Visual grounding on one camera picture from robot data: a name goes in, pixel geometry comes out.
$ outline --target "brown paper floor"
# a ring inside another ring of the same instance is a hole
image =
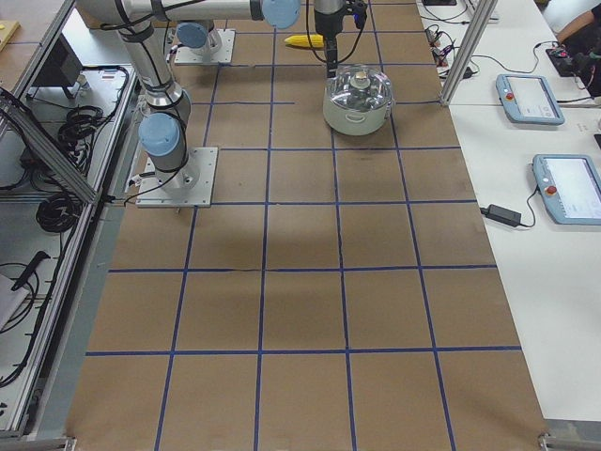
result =
[[[384,69],[398,100],[369,136],[331,132],[324,69],[264,24],[227,24],[232,66],[177,68],[190,145],[221,149],[214,205],[127,208],[69,420],[81,450],[538,449],[409,3],[371,5],[350,60]]]

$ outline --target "yellow corn cob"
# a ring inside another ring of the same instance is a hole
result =
[[[307,35],[295,35],[289,38],[286,38],[284,42],[287,45],[291,45],[293,47],[301,47],[303,49],[309,48],[309,39]],[[311,35],[311,43],[317,49],[323,48],[323,36],[321,35]]]

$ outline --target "white table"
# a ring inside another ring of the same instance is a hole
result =
[[[429,16],[423,5],[419,4],[418,8],[422,16]],[[464,8],[463,0],[457,0],[457,5],[454,7],[428,7],[441,18],[455,16]],[[493,56],[511,70],[531,70],[535,64],[532,47],[539,42],[554,40],[555,35],[532,0],[499,0],[496,10],[501,19],[498,23],[490,23],[486,27],[475,54]],[[469,19],[469,13],[465,13],[453,19],[453,22]],[[468,26],[463,24],[441,23],[427,19],[423,19],[423,22],[424,26],[437,24],[440,30],[446,31],[456,39],[455,46],[461,45],[461,40],[468,29]],[[448,43],[448,39],[442,39],[442,46]],[[574,78],[562,78],[555,71],[545,53],[545,49],[551,47],[552,44],[549,43],[536,49],[540,62],[533,74],[547,78],[557,100],[569,101],[588,96],[587,91],[578,88],[583,87],[579,80],[575,82]],[[511,72],[487,58],[474,57],[473,61],[480,67],[480,73],[459,84],[451,104],[499,105],[495,81],[500,73]]]
[[[439,17],[461,12],[429,7]],[[421,4],[418,8],[428,16]],[[509,69],[533,67],[534,44],[554,35],[532,0],[499,0],[501,19],[486,28],[477,54],[499,59]],[[454,19],[469,20],[470,15]],[[460,45],[467,25],[437,23]],[[584,97],[573,79],[561,78],[544,52],[534,72],[547,78],[558,100]],[[451,114],[479,204],[521,211],[531,222],[526,198],[535,186],[530,163],[537,153],[585,153],[601,172],[601,149],[593,135],[601,110],[563,108],[556,128],[516,125],[499,106],[495,80],[507,73],[476,58],[481,73],[461,82]],[[540,195],[532,200],[536,227],[519,230],[485,220],[507,299],[543,415],[551,420],[601,422],[601,227],[556,225]]]
[[[554,130],[511,124],[501,107],[451,112],[479,204],[521,211],[524,223],[535,154],[586,153],[601,171],[599,110],[564,110]],[[601,227],[554,224],[540,195],[532,205],[532,229],[485,226],[534,388],[547,419],[601,421]]]

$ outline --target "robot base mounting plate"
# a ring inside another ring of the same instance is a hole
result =
[[[179,47],[174,62],[176,66],[210,66],[216,64],[229,64],[234,53],[234,38],[236,30],[217,30],[222,39],[222,48],[214,54],[203,57],[195,54],[190,47]]]
[[[200,177],[191,189],[165,191],[158,188],[150,193],[140,194],[135,202],[139,208],[173,208],[173,207],[210,207],[217,168],[217,148],[193,148],[190,151],[188,164],[197,164]],[[146,162],[145,171],[154,171],[150,159]],[[156,178],[143,179],[140,192],[159,186]]]

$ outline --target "pot handle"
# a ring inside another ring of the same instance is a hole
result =
[[[353,124],[361,124],[365,121],[365,116],[353,116],[353,115],[345,115],[348,122],[352,122]]]

